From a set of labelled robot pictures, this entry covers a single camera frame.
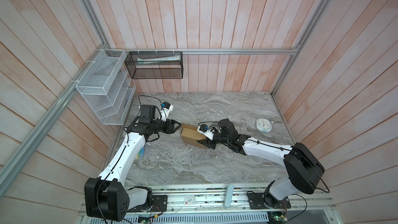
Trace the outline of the brown cardboard box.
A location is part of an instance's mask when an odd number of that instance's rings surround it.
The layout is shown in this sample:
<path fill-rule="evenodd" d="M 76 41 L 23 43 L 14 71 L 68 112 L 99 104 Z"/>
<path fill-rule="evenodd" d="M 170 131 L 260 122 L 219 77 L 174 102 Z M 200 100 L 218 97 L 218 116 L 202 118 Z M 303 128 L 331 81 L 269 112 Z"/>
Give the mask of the brown cardboard box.
<path fill-rule="evenodd" d="M 180 137 L 182 138 L 182 141 L 188 145 L 207 149 L 205 145 L 198 142 L 200 140 L 206 140 L 206 136 L 200 134 L 197 131 L 197 128 L 198 127 L 195 127 L 193 125 L 183 123 L 181 126 Z"/>

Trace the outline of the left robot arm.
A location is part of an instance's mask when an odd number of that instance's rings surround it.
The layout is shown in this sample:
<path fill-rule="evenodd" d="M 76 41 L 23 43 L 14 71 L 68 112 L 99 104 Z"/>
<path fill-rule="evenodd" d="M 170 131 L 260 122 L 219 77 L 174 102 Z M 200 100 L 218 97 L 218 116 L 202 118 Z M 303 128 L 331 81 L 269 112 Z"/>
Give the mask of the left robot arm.
<path fill-rule="evenodd" d="M 124 219 L 133 208 L 152 209 L 152 189 L 134 186 L 128 190 L 124 184 L 135 158 L 153 134 L 173 134 L 181 123 L 168 116 L 173 110 L 169 102 L 141 105 L 139 115 L 127 127 L 124 140 L 109 165 L 96 178 L 89 178 L 84 186 L 86 212 L 89 217 L 104 222 Z"/>

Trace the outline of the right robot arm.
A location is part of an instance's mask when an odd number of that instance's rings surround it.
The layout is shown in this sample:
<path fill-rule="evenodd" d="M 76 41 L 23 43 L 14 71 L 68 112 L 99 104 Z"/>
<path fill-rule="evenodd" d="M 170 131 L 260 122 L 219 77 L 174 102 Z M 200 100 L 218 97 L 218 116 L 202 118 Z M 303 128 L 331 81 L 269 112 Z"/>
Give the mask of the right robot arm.
<path fill-rule="evenodd" d="M 239 134 L 228 118 L 216 124 L 200 122 L 197 131 L 206 137 L 198 142 L 207 148 L 215 149 L 218 144 L 225 145 L 235 153 L 263 158 L 286 169 L 287 177 L 271 182 L 265 189 L 263 199 L 268 205 L 299 192 L 311 195 L 322 181 L 325 172 L 323 165 L 302 143 L 278 145 Z"/>

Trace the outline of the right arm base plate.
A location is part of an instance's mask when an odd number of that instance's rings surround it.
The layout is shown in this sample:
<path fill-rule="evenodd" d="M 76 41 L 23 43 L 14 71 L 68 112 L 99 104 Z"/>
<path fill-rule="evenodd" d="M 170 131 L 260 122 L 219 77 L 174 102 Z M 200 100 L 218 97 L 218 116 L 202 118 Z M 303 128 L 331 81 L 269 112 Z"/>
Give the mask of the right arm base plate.
<path fill-rule="evenodd" d="M 250 209 L 275 209 L 275 208 L 283 208 L 289 209 L 291 208 L 291 203 L 288 197 L 283 200 L 277 200 L 274 198 L 269 192 L 271 186 L 275 181 L 272 181 L 264 192 L 256 193 L 253 191 L 246 192 L 246 196 L 248 198 L 248 202 L 250 205 Z"/>

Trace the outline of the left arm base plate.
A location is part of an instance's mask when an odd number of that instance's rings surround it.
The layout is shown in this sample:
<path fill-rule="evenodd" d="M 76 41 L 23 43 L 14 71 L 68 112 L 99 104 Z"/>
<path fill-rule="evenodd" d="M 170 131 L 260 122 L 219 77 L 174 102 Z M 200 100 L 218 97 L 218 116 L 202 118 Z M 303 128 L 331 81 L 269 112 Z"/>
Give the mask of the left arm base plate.
<path fill-rule="evenodd" d="M 128 189 L 129 209 L 128 213 L 133 212 L 165 212 L 167 210 L 167 195 L 154 195 L 152 188 L 136 186 Z"/>

